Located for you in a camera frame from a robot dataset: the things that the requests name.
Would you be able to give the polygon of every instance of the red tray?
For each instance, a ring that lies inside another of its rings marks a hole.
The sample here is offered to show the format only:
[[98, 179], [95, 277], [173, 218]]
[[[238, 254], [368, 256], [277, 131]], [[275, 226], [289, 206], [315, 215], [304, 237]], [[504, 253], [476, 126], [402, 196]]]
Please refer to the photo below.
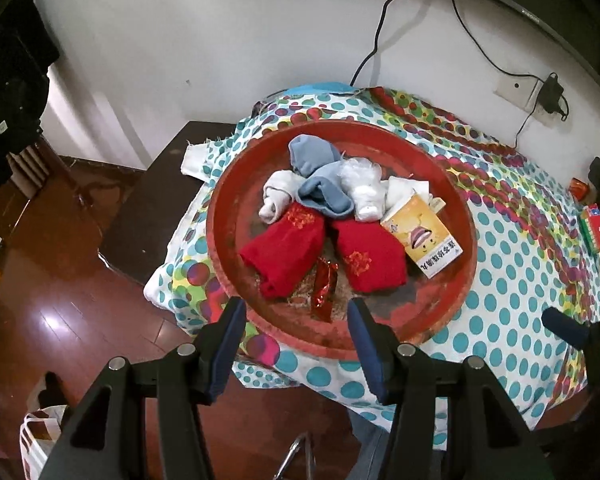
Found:
[[262, 187], [274, 171], [290, 169], [288, 144], [299, 134], [321, 137], [347, 156], [377, 162], [383, 178], [413, 175], [429, 180], [430, 192], [446, 202], [439, 216], [460, 243], [462, 255], [430, 280], [415, 267], [406, 285], [389, 293], [364, 295], [376, 320], [389, 324], [400, 341], [426, 341], [458, 311], [474, 280], [474, 220], [434, 158], [371, 124], [341, 120], [299, 124], [252, 140], [235, 158], [216, 185], [206, 220], [209, 255], [221, 285], [229, 296], [244, 298], [250, 307], [247, 318], [278, 341], [315, 356], [358, 360], [345, 319], [331, 323], [312, 319], [307, 308], [297, 307], [298, 298], [290, 298], [291, 304], [264, 300], [256, 272], [238, 255], [241, 247], [266, 229], [258, 217]]

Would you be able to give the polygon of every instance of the metal chair leg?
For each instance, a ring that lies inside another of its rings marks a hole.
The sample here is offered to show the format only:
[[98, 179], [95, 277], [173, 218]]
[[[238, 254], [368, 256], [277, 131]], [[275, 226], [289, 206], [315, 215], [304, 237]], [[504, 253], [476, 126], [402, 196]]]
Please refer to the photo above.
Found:
[[286, 452], [285, 459], [282, 461], [278, 472], [274, 475], [273, 480], [284, 480], [283, 474], [288, 469], [294, 457], [302, 449], [304, 444], [304, 461], [306, 463], [306, 480], [314, 480], [315, 475], [315, 457], [314, 457], [314, 440], [311, 433], [305, 431], [300, 434], [293, 442], [289, 451]]

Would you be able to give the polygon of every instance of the dark wooden table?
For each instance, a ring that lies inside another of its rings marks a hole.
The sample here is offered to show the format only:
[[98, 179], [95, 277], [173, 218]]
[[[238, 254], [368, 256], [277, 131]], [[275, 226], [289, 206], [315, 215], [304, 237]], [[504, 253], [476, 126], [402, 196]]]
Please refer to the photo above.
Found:
[[202, 181], [180, 173], [187, 141], [200, 144], [234, 132], [235, 124], [190, 121], [162, 150], [120, 208], [99, 253], [109, 267], [144, 285], [164, 263], [167, 243]]

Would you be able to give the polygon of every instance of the black power cable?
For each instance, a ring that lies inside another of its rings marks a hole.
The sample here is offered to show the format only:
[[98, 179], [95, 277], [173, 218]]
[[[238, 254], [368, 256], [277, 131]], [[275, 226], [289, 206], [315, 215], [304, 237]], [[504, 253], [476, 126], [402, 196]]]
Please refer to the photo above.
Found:
[[356, 79], [358, 78], [360, 71], [366, 65], [366, 62], [369, 61], [378, 52], [378, 39], [380, 38], [380, 30], [382, 29], [382, 25], [384, 25], [384, 17], [386, 16], [386, 10], [392, 1], [394, 1], [394, 0], [387, 0], [384, 2], [384, 5], [382, 6], [382, 14], [380, 15], [380, 21], [378, 22], [378, 28], [376, 28], [376, 37], [374, 39], [374, 49], [366, 55], [365, 59], [362, 60], [362, 63], [360, 63], [360, 66], [356, 70], [356, 73], [353, 75], [353, 78], [351, 79], [351, 83], [349, 83], [349, 86], [353, 86], [355, 84]]
[[[511, 77], [531, 77], [531, 78], [536, 79], [537, 81], [541, 82], [542, 84], [545, 83], [544, 79], [542, 79], [541, 77], [538, 77], [535, 74], [522, 74], [522, 73], [519, 74], [519, 73], [515, 73], [515, 72], [508, 72], [508, 71], [504, 70], [503, 68], [500, 68], [499, 66], [497, 66], [491, 60], [491, 58], [489, 56], [487, 56], [487, 53], [480, 46], [480, 43], [478, 43], [478, 40], [476, 40], [474, 38], [474, 35], [469, 31], [469, 29], [467, 28], [467, 26], [464, 24], [464, 21], [462, 20], [462, 18], [460, 17], [460, 13], [458, 12], [458, 6], [456, 6], [456, 0], [451, 0], [451, 4], [453, 5], [454, 12], [456, 13], [456, 17], [458, 18], [458, 21], [460, 22], [460, 25], [462, 25], [462, 28], [464, 28], [464, 31], [469, 35], [469, 38], [471, 38], [473, 40], [473, 42], [475, 43], [475, 46], [478, 47], [478, 50], [480, 50], [480, 52], [482, 53], [482, 55], [491, 64], [491, 66], [493, 66], [499, 72], [502, 72], [503, 74], [506, 74], [506, 75], [511, 76]], [[555, 76], [557, 76], [557, 74], [555, 72], [551, 72], [549, 74], [549, 76], [554, 75], [554, 74], [555, 74]], [[563, 112], [562, 110], [560, 110], [560, 114], [562, 116], [561, 120], [562, 120], [562, 122], [564, 122], [564, 121], [567, 120], [567, 117], [569, 116], [569, 103], [567, 102], [567, 98], [564, 96], [564, 94], [562, 94], [560, 97], [564, 101], [564, 105], [567, 108], [565, 112]], [[520, 128], [516, 132], [516, 140], [515, 140], [515, 144], [513, 146], [514, 149], [516, 149], [518, 147], [518, 136], [519, 136], [520, 132], [525, 127], [525, 124], [529, 120], [529, 118], [535, 113], [537, 107], [538, 107], [538, 96], [536, 96], [536, 102], [534, 102], [534, 108], [531, 110], [531, 113], [528, 116], [526, 116], [525, 120], [522, 123], [522, 126], [520, 126]]]

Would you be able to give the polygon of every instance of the red packet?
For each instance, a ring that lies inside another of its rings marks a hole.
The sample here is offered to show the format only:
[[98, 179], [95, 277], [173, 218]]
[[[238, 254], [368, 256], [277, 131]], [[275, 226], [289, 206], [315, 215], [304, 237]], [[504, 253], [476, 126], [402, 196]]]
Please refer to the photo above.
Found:
[[314, 291], [311, 294], [311, 315], [315, 319], [331, 322], [333, 297], [338, 283], [338, 264], [318, 258], [315, 269]]

